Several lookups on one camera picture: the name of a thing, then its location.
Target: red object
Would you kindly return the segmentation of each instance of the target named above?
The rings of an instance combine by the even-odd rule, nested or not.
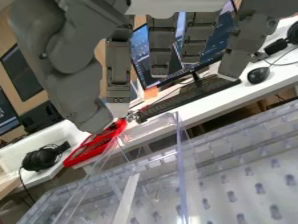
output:
[[[90,135],[64,160],[64,166],[70,167],[102,154],[110,141],[120,135],[125,127],[126,120],[120,119],[100,134]]]

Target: black headphones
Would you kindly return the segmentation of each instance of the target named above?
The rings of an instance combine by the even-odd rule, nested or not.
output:
[[[64,142],[60,146],[54,144],[45,145],[37,151],[29,152],[23,160],[23,168],[28,171],[36,171],[50,168],[58,156],[70,148],[69,142]]]
[[[295,22],[287,30],[286,39],[278,39],[269,46],[265,47],[265,52],[270,56],[275,54],[278,51],[287,48],[289,44],[298,45],[298,22]]]

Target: white desk surface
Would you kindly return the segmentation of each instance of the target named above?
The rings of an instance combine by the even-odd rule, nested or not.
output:
[[[281,37],[286,37],[286,32],[289,26],[298,20],[298,17],[287,18],[281,21],[277,32],[267,38],[265,46],[275,41]],[[267,61],[274,62],[287,51],[290,51],[294,46],[289,46],[283,51],[271,56]],[[298,60],[298,49],[294,50],[289,55],[286,55],[279,61],[278,64],[291,63]],[[198,123],[205,122],[206,120],[219,116],[221,114],[227,113],[231,110],[235,110],[241,106],[249,104],[250,102],[255,102],[263,96],[277,92],[279,89],[286,88],[289,86],[294,86],[298,83],[298,63],[289,66],[271,66],[270,68],[270,76],[267,80],[258,84],[251,85],[247,81],[247,73],[259,67],[267,67],[266,62],[261,61],[255,64],[249,64],[243,73],[241,74],[242,83],[202,99],[193,101],[191,103],[170,110],[169,112],[177,112],[181,117],[181,121],[185,127],[195,126]],[[173,93],[178,93],[179,87],[183,86],[177,84],[175,86],[168,88],[162,92],[158,93],[158,96],[154,99],[146,100],[142,104],[136,106],[133,110],[142,108],[145,105],[149,105],[166,94],[169,94],[173,90],[177,91]],[[129,123],[128,128],[130,129],[136,127],[138,124],[136,122]],[[154,135],[144,136],[142,142],[150,141],[156,136],[162,135],[162,131],[160,133],[154,133]],[[93,163],[100,156],[86,160],[85,162],[76,165],[73,168],[77,169],[88,164]]]

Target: transparent plastic container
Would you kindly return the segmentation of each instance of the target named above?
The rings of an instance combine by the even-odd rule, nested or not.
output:
[[[174,149],[129,162],[122,146],[136,144],[149,132],[158,137],[165,130],[166,133],[175,133]],[[124,131],[110,142],[109,150],[94,163],[86,178],[44,195],[20,223],[185,223],[181,151],[189,143],[178,114],[165,114]],[[128,163],[105,170],[114,155],[122,156]]]
[[[175,133],[172,147],[105,170],[114,155],[128,158],[124,145],[162,130]],[[298,101],[191,140],[166,114],[110,148],[85,180],[45,194],[21,224],[297,223]]]

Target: monitor screen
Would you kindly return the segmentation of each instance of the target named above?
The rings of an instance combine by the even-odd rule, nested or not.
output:
[[[42,91],[42,87],[36,79],[34,73],[25,61],[17,45],[15,45],[3,56],[1,62],[21,101],[26,101]]]
[[[20,126],[16,111],[11,105],[7,95],[0,88],[0,135]]]
[[[191,70],[195,70],[195,68],[201,69],[221,59],[222,51],[227,47],[229,33],[234,27],[233,12],[235,12],[234,2],[229,1],[222,8],[217,27],[214,29],[211,37],[207,40],[206,48],[201,53],[199,61],[197,64],[182,64],[179,60],[186,20],[186,13],[179,12],[175,30],[175,43],[173,44],[172,48],[170,72],[165,79],[156,79],[150,75],[149,39],[146,24],[137,30],[134,30],[130,39],[132,63],[144,89],[148,89],[153,86],[162,86],[164,84],[187,75]]]

